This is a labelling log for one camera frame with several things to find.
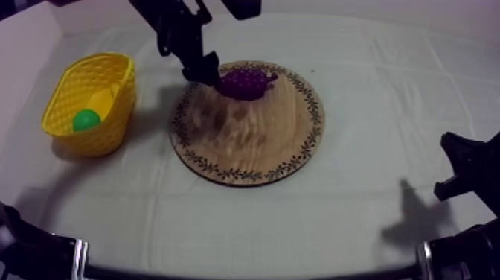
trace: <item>white table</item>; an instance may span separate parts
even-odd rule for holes
[[[498,46],[361,19],[263,14],[215,17],[205,48],[223,62],[278,63],[311,82],[326,126],[303,169],[254,189],[192,174],[166,131],[185,84],[181,65],[160,57],[155,34],[138,23],[60,42],[1,154],[2,201],[90,242],[94,264],[231,278],[407,264],[419,242],[493,218],[472,194],[439,203],[432,191],[452,175],[443,133],[486,141],[500,130]],[[39,121],[63,69],[99,51],[135,59],[130,137],[112,156],[72,162]]]

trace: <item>yellow spoon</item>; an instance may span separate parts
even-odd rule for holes
[[[101,89],[94,93],[87,102],[86,109],[95,111],[101,121],[103,121],[113,106],[116,93],[119,90],[119,85],[113,83],[109,88]]]

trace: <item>green ball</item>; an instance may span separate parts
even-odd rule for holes
[[[99,115],[90,109],[83,109],[73,118],[73,131],[78,132],[87,130],[98,124],[100,124]]]

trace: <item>floral border pattern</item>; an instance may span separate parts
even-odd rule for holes
[[[237,64],[231,67],[222,67],[220,69],[221,74],[235,69],[235,68],[250,68],[250,69],[260,69],[267,72],[274,72],[277,74],[284,74],[286,78],[295,86],[298,92],[304,95],[304,101],[308,104],[307,111],[310,114],[311,122],[314,124],[311,131],[309,131],[308,136],[304,139],[301,145],[301,151],[298,155],[292,156],[288,161],[282,162],[275,169],[268,170],[266,173],[260,171],[242,171],[240,169],[230,168],[228,170],[222,169],[217,164],[209,162],[204,156],[198,156],[194,150],[191,150],[190,139],[188,135],[188,127],[183,121],[188,113],[188,108],[190,106],[190,99],[192,98],[194,92],[198,89],[198,84],[191,84],[186,90],[186,93],[181,98],[180,102],[176,107],[176,111],[173,116],[172,125],[173,131],[179,139],[179,145],[184,149],[182,156],[189,162],[195,164],[198,169],[207,174],[215,174],[221,180],[232,179],[232,180],[246,180],[250,179],[252,182],[265,180],[267,182],[272,182],[282,177],[285,177],[296,170],[298,170],[306,161],[308,161],[313,155],[312,151],[316,147],[321,135],[321,124],[324,120],[321,119],[319,102],[315,99],[313,91],[311,88],[301,81],[299,76],[295,73],[288,72],[285,68],[280,66],[274,66],[269,64],[254,64],[250,62],[245,62]]]

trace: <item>wooden plate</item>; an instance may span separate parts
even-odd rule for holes
[[[311,158],[321,141],[323,105],[302,77],[284,67],[239,61],[235,67],[278,74],[256,101],[227,98],[214,88],[189,85],[173,111],[173,148],[198,175],[219,184],[253,187],[283,179]]]

